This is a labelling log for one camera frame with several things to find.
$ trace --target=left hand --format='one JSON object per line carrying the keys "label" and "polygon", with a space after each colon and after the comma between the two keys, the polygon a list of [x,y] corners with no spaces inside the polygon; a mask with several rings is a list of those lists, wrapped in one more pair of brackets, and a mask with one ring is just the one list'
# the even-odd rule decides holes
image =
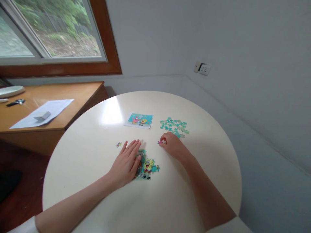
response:
{"label": "left hand", "polygon": [[114,161],[110,171],[108,172],[109,177],[113,180],[115,188],[121,188],[128,184],[135,176],[137,172],[141,156],[137,155],[138,149],[141,142],[138,140],[132,141],[128,147],[126,147],[127,141],[124,143],[120,154]]}

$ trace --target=hand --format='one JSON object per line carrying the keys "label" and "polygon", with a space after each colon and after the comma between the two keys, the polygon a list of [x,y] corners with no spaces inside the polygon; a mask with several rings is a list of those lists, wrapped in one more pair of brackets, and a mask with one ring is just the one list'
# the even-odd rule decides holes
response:
{"label": "hand", "polygon": [[135,158],[141,145],[139,139],[132,141],[128,147],[126,145],[127,141],[108,172],[116,189],[128,184],[134,178],[139,162],[142,159],[140,155]]}
{"label": "hand", "polygon": [[171,132],[164,133],[160,138],[160,141],[162,140],[166,141],[166,143],[160,143],[159,145],[179,162],[183,162],[191,156],[189,150],[175,134],[172,134]]}

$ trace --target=white wall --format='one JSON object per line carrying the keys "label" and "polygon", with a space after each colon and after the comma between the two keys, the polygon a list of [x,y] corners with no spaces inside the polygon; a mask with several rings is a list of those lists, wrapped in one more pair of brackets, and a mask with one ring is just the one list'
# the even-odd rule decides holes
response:
{"label": "white wall", "polygon": [[108,0],[123,75],[180,74],[189,52],[195,1]]}
{"label": "white wall", "polygon": [[[193,101],[220,123],[236,150],[242,220],[254,232],[311,232],[310,177],[273,149],[309,171],[307,1],[108,0],[107,5],[123,75],[10,81],[104,80],[110,96],[156,90]],[[196,61],[212,64],[209,76],[193,73]]]}
{"label": "white wall", "polygon": [[186,74],[311,174],[311,1],[205,4]]}

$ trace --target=window frame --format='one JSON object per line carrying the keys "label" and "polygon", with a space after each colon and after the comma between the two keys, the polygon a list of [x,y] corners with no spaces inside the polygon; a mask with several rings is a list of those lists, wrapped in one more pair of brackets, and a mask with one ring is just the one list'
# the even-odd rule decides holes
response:
{"label": "window frame", "polygon": [[122,74],[106,1],[88,1],[105,50],[105,54],[102,55],[106,55],[107,61],[96,61],[97,57],[90,57],[88,62],[85,62],[88,57],[84,57],[83,62],[72,62],[82,58],[68,58],[70,62],[66,62],[67,58],[45,58],[45,64],[0,65],[0,76],[3,78],[28,78]]}

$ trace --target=window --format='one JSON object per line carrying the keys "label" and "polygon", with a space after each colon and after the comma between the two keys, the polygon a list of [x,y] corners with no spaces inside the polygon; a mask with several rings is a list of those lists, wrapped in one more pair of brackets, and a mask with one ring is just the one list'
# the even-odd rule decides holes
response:
{"label": "window", "polygon": [[104,0],[0,0],[0,76],[121,74]]}

